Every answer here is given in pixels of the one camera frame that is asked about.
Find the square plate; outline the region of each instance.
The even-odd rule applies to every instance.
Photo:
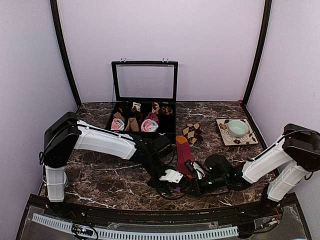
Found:
[[[228,122],[231,120],[240,120],[248,125],[249,132],[241,138],[235,138],[230,135]],[[225,146],[241,146],[241,145],[257,145],[259,144],[258,139],[252,127],[250,126],[246,118],[220,118],[216,120],[218,129],[220,131],[223,143]]]

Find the white cable tray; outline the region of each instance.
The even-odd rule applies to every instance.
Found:
[[[32,221],[67,234],[72,234],[71,229],[73,224],[65,220],[34,213]],[[116,231],[99,227],[95,227],[94,229],[98,233],[99,240],[214,240],[236,237],[239,235],[237,226],[203,231],[169,233]],[[96,234],[93,233],[90,238],[96,239]]]

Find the red sock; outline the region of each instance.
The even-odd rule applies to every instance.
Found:
[[[191,176],[191,172],[185,166],[187,160],[194,161],[194,158],[191,155],[190,146],[188,140],[184,136],[176,136],[175,138],[176,149],[178,152],[178,164],[176,169],[187,176]]]

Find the glass panel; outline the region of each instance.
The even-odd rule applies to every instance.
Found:
[[[116,67],[120,97],[173,98],[173,65],[125,64]]]

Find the folded sock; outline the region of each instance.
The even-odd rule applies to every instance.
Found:
[[[126,119],[121,115],[121,113],[120,112],[116,112],[115,114],[113,114],[113,118],[114,119],[121,119],[122,120],[122,122],[126,122]]]
[[[159,118],[158,118],[157,114],[155,114],[155,113],[153,113],[153,112],[150,112],[150,113],[148,114],[148,116],[146,116],[145,119],[146,119],[146,120],[147,120],[147,119],[151,119],[151,120],[155,121],[157,124],[159,123]]]
[[[139,125],[135,117],[128,119],[128,124],[126,125],[125,131],[139,132]]]
[[[111,123],[111,130],[122,131],[125,129],[125,123],[118,118],[113,119]]]
[[[154,114],[159,114],[159,109],[160,109],[159,104],[157,102],[153,102],[152,103],[152,112]]]
[[[141,112],[141,104],[140,103],[133,102],[132,112],[135,112],[135,111]]]
[[[151,120],[151,119],[147,119],[144,120],[142,125],[141,125],[141,131],[142,132],[155,132],[158,129],[158,124]]]
[[[163,106],[162,108],[160,108],[159,114],[162,114],[162,115],[173,115],[174,111],[169,106]]]

